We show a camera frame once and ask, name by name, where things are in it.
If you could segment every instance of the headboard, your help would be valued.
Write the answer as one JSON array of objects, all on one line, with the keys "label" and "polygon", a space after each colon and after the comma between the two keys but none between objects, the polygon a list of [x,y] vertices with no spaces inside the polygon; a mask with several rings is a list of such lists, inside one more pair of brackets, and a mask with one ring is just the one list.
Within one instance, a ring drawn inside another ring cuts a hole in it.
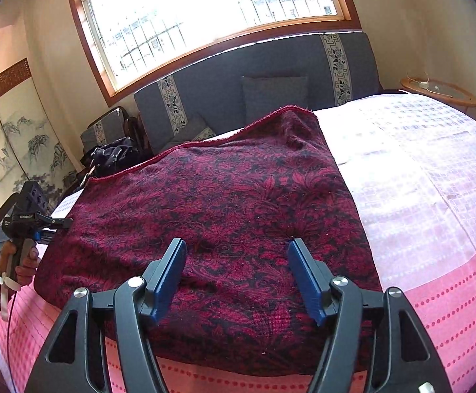
[{"label": "headboard", "polygon": [[376,61],[363,32],[313,33],[245,45],[196,62],[135,93],[153,151],[158,152],[196,113],[218,135],[244,127],[242,76],[307,76],[311,110],[379,90]]}]

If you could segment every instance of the pillow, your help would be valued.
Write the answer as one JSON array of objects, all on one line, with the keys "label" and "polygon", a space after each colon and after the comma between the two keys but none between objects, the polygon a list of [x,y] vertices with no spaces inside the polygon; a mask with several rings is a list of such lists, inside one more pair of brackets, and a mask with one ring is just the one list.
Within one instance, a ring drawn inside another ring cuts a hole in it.
[{"label": "pillow", "polygon": [[199,114],[194,114],[188,117],[187,124],[185,124],[178,134],[174,136],[160,152],[185,142],[205,140],[214,136],[216,136],[216,133],[207,126],[205,120]]},{"label": "pillow", "polygon": [[245,123],[250,124],[288,104],[307,108],[307,77],[242,77]]}]

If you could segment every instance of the red blanket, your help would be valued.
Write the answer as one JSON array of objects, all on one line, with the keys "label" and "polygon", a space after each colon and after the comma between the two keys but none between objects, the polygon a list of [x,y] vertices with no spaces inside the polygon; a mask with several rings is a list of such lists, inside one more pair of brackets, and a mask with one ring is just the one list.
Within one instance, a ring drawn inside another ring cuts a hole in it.
[{"label": "red blanket", "polygon": [[72,228],[58,232],[34,282],[59,308],[74,289],[118,287],[174,237],[186,241],[178,293],[149,335],[155,354],[175,361],[258,376],[314,373],[326,333],[307,316],[287,266],[292,238],[333,273],[380,288],[318,120],[297,107],[93,180],[69,216]]}]

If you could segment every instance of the wooden window frame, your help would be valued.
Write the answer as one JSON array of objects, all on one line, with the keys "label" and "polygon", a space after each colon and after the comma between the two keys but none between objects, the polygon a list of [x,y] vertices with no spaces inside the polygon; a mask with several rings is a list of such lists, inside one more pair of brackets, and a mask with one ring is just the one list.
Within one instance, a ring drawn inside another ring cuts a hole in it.
[{"label": "wooden window frame", "polygon": [[82,0],[69,0],[69,3],[83,51],[96,78],[98,87],[109,107],[161,77],[176,72],[206,57],[214,56],[244,44],[294,34],[361,30],[360,19],[353,0],[334,0],[337,10],[340,9],[342,12],[343,19],[341,20],[338,19],[338,16],[310,16],[247,28],[175,57],[140,76],[123,88],[115,90],[101,60],[100,50],[96,48],[93,40]]}]

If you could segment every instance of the wall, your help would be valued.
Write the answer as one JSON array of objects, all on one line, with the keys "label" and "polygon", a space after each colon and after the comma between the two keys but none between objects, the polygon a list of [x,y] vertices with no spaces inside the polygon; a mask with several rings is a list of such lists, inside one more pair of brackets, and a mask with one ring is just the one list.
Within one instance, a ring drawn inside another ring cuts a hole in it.
[{"label": "wall", "polygon": [[[476,94],[476,4],[473,0],[354,0],[384,88],[422,75]],[[108,110],[77,36],[68,0],[4,0],[0,4],[0,71],[27,56],[56,134],[73,163],[81,132]],[[129,96],[119,102],[137,108]],[[476,110],[470,114],[476,118]]]}]

